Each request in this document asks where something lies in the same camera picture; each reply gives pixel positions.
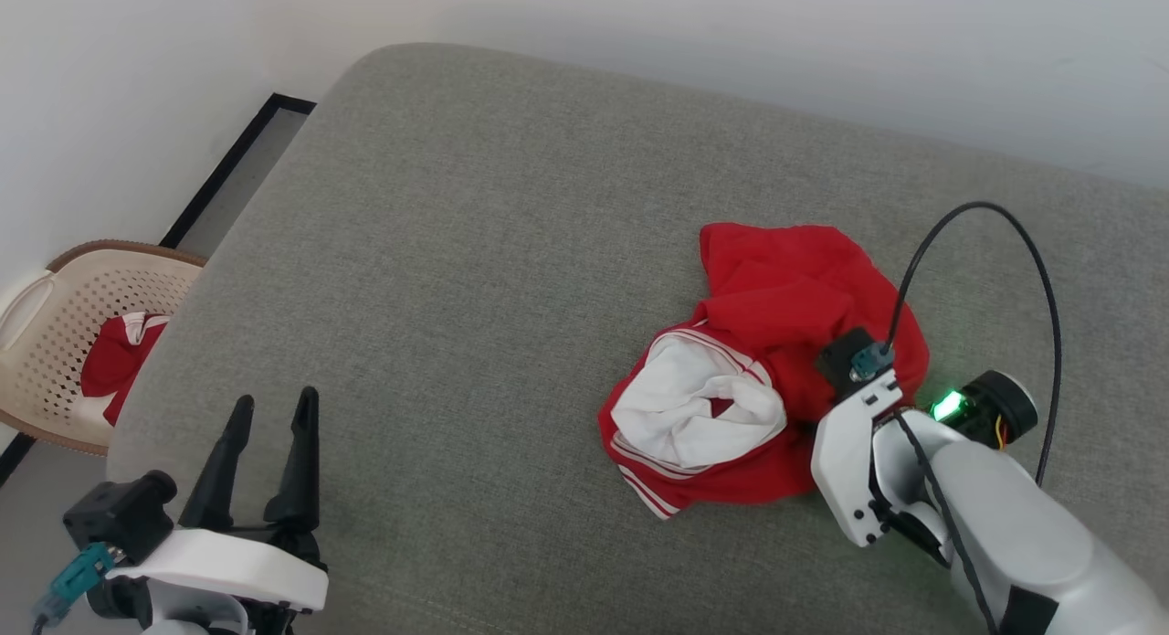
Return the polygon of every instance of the white wall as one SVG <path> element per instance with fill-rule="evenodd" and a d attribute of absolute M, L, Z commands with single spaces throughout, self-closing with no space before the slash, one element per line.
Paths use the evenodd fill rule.
<path fill-rule="evenodd" d="M 261 64 L 231 0 L 0 0 L 0 294 L 72 244 L 158 243 L 271 95 Z"/>
<path fill-rule="evenodd" d="M 13 439 L 16 439 L 16 430 L 6 425 L 0 425 L 0 453 L 4 453 L 5 448 L 8 448 Z"/>
<path fill-rule="evenodd" d="M 1169 0 L 242 0 L 277 89 L 442 40 L 1169 186 Z"/>

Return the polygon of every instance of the teal connector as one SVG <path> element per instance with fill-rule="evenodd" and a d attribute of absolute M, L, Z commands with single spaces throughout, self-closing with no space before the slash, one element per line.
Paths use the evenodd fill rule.
<path fill-rule="evenodd" d="M 852 372 L 862 380 L 870 380 L 892 366 L 894 357 L 897 354 L 893 352 L 893 347 L 885 351 L 881 344 L 873 343 L 852 356 Z"/>
<path fill-rule="evenodd" d="M 77 599 L 98 586 L 113 565 L 105 544 L 90 544 L 49 584 L 48 593 L 33 608 L 33 617 L 49 627 L 61 623 Z"/>

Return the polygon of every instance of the white stripe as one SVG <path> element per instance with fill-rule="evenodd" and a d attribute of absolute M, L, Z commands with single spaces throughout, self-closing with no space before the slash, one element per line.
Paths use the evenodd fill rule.
<path fill-rule="evenodd" d="M 625 467 L 623 467 L 621 464 L 617 464 L 617 468 L 621 470 L 621 474 L 623 476 L 625 476 L 627 478 L 634 481 L 635 484 L 637 484 L 638 488 L 641 488 L 641 490 L 645 491 L 646 496 L 649 496 L 651 498 L 655 498 L 655 501 L 657 501 L 658 504 L 662 505 L 663 510 L 669 511 L 671 515 L 678 513 L 678 508 L 671 505 L 669 502 L 664 501 L 664 498 L 662 498 L 660 496 L 658 496 L 657 493 L 655 493 L 652 489 L 650 489 L 649 486 L 645 485 L 644 482 L 642 482 L 641 479 L 638 479 L 638 477 L 634 474 L 634 471 L 631 471 L 630 469 L 627 469 Z"/>
<path fill-rule="evenodd" d="M 653 512 L 655 516 L 657 516 L 662 520 L 667 520 L 670 518 L 670 515 L 667 515 L 664 511 L 657 509 L 657 505 L 655 505 L 653 503 L 651 503 L 650 499 L 646 498 L 644 493 L 642 493 L 642 490 L 638 489 L 636 484 L 634 484 L 632 482 L 629 482 L 628 477 L 622 478 L 622 479 L 625 481 L 625 484 L 630 485 L 630 488 L 634 490 L 634 493 L 637 493 L 637 497 L 642 499 L 642 503 L 645 503 L 645 506 L 649 508 L 650 511 Z"/>
<path fill-rule="evenodd" d="M 768 388 L 772 388 L 772 375 L 767 373 L 767 370 L 763 370 L 763 364 L 752 359 L 752 357 L 747 357 L 742 352 L 739 352 L 738 348 L 728 347 L 726 344 L 720 343 L 718 339 L 711 338 L 710 336 L 705 334 L 705 332 L 698 332 L 694 330 L 673 330 L 664 332 L 658 337 L 657 340 L 660 340 L 667 336 L 677 336 L 678 338 L 696 340 L 696 343 L 701 343 L 705 344 L 707 347 L 713 347 L 715 352 L 722 352 L 722 357 L 725 357 L 725 359 L 727 359 L 732 364 L 739 365 L 740 374 L 750 374 L 755 377 L 756 380 L 760 381 L 760 384 L 762 384 L 763 386 L 768 386 Z"/>
<path fill-rule="evenodd" d="M 666 464 L 665 462 L 659 462 L 651 456 L 645 455 L 641 450 L 634 448 L 634 444 L 629 443 L 620 432 L 614 435 L 613 441 L 609 442 L 614 451 L 622 457 L 628 457 L 635 462 L 641 462 L 650 467 L 651 470 L 656 471 L 660 476 L 669 477 L 672 479 L 691 479 L 698 474 L 701 474 L 710 465 L 698 467 L 693 469 L 684 469 L 675 467 L 673 464 Z"/>
<path fill-rule="evenodd" d="M 727 353 L 729 353 L 731 357 L 734 357 L 734 360 L 739 361 L 740 365 L 743 365 L 745 368 L 746 367 L 750 367 L 750 365 L 755 363 L 755 360 L 752 359 L 752 357 L 748 357 L 748 356 L 743 354 L 742 352 L 739 352 L 738 348 L 728 347 L 725 343 L 721 343 L 721 340 L 712 338 L 712 337 L 705 334 L 705 332 L 694 331 L 694 330 L 675 330 L 675 331 L 677 331 L 677 332 L 689 332 L 689 334 L 691 334 L 693 337 L 697 337 L 700 340 L 706 340 L 706 343 L 708 343 L 708 344 L 711 344 L 711 345 L 713 345 L 713 346 L 715 346 L 718 348 L 726 348 Z"/>
<path fill-rule="evenodd" d="M 710 340 L 703 340 L 698 336 L 694 336 L 694 332 L 691 332 L 691 331 L 672 331 L 672 332 L 667 332 L 667 334 L 664 334 L 662 338 L 665 338 L 666 336 L 670 336 L 670 337 L 673 337 L 673 338 L 683 338 L 683 339 L 686 339 L 686 340 L 693 340 L 694 343 L 697 343 L 697 344 L 699 344 L 699 345 L 701 345 L 704 347 L 713 348 L 713 351 L 718 352 L 724 359 L 726 359 L 727 361 L 731 361 L 732 366 L 735 366 L 736 368 L 739 368 L 740 373 L 743 372 L 745 366 L 742 364 L 740 364 L 740 361 L 736 360 L 735 357 L 732 357 L 731 354 L 727 354 L 727 348 L 726 347 L 722 347 L 722 346 L 719 346 L 719 345 L 711 345 Z"/>

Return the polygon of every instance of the red clothing in basket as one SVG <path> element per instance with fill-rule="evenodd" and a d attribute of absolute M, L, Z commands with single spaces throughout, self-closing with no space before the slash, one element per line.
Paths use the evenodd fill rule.
<path fill-rule="evenodd" d="M 118 422 L 138 368 L 170 322 L 170 316 L 126 313 L 102 325 L 81 368 L 81 394 L 85 398 L 113 395 L 113 401 L 103 412 L 110 425 Z"/>

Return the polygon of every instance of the floor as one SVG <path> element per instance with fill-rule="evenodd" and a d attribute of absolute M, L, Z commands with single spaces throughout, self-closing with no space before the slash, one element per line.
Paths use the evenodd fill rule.
<path fill-rule="evenodd" d="M 279 110 L 248 149 L 231 175 L 179 244 L 180 250 L 210 256 L 227 235 L 248 199 L 268 177 L 284 149 L 300 130 L 305 115 Z M 64 568 L 76 550 L 61 516 L 95 484 L 105 479 L 105 460 L 36 443 L 8 482 L 0 486 L 0 633 L 32 629 L 29 610 L 49 581 Z M 126 635 L 141 630 L 132 621 L 108 621 L 85 605 L 53 635 Z"/>

